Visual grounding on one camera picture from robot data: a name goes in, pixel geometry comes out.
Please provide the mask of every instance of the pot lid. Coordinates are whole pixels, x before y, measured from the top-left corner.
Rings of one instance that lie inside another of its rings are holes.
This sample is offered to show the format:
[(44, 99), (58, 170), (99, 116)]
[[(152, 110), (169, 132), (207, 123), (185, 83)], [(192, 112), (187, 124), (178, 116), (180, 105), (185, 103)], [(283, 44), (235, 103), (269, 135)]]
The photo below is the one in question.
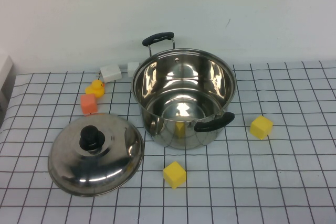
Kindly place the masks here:
[(132, 124), (112, 114), (77, 119), (56, 137), (48, 169), (55, 184), (78, 196), (112, 191), (129, 180), (144, 154)]

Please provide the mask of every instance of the yellow rubber duck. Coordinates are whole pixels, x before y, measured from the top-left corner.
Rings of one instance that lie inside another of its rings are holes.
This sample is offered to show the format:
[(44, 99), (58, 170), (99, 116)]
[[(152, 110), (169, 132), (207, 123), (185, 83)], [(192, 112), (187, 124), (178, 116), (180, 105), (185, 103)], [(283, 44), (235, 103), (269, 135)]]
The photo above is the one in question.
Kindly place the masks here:
[(96, 98), (100, 98), (105, 93), (104, 86), (100, 80), (94, 80), (90, 86), (85, 88), (85, 94), (95, 94)]

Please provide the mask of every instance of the black knob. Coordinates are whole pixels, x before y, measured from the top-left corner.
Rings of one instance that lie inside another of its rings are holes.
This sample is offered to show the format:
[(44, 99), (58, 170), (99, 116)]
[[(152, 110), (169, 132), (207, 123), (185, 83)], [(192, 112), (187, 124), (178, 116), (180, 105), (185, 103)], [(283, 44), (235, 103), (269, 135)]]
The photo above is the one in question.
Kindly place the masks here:
[(80, 132), (79, 145), (85, 151), (93, 151), (103, 146), (105, 136), (97, 127), (88, 125)]

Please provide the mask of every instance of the yellow foam cube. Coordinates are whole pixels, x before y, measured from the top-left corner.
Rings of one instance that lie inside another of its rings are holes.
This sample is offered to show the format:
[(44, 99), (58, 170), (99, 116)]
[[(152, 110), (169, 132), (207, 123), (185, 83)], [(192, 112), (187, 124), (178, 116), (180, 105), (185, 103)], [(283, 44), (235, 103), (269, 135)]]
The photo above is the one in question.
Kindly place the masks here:
[(250, 127), (250, 133), (259, 139), (264, 139), (272, 131), (273, 123), (260, 115)]
[(163, 178), (173, 189), (176, 189), (186, 181), (187, 172), (174, 161), (163, 169)]
[(184, 122), (176, 122), (175, 123), (175, 135), (178, 138), (183, 138), (185, 135), (185, 128), (184, 128)]

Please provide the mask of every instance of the table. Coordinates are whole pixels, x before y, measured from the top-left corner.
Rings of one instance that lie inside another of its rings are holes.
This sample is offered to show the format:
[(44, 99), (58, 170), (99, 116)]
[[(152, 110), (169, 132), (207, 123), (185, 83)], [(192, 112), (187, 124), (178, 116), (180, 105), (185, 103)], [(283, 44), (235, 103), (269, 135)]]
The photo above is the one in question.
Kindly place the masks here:
[[(99, 112), (132, 122), (145, 140), (136, 174), (111, 193), (82, 198), (57, 188), (48, 153), (82, 116), (91, 72), (18, 75), (0, 130), (2, 223), (336, 223), (336, 61), (232, 66), (235, 120), (195, 150), (164, 148), (143, 129), (131, 79), (106, 84)], [(272, 133), (257, 140), (264, 115)], [(178, 161), (187, 182), (172, 190), (162, 169)]]

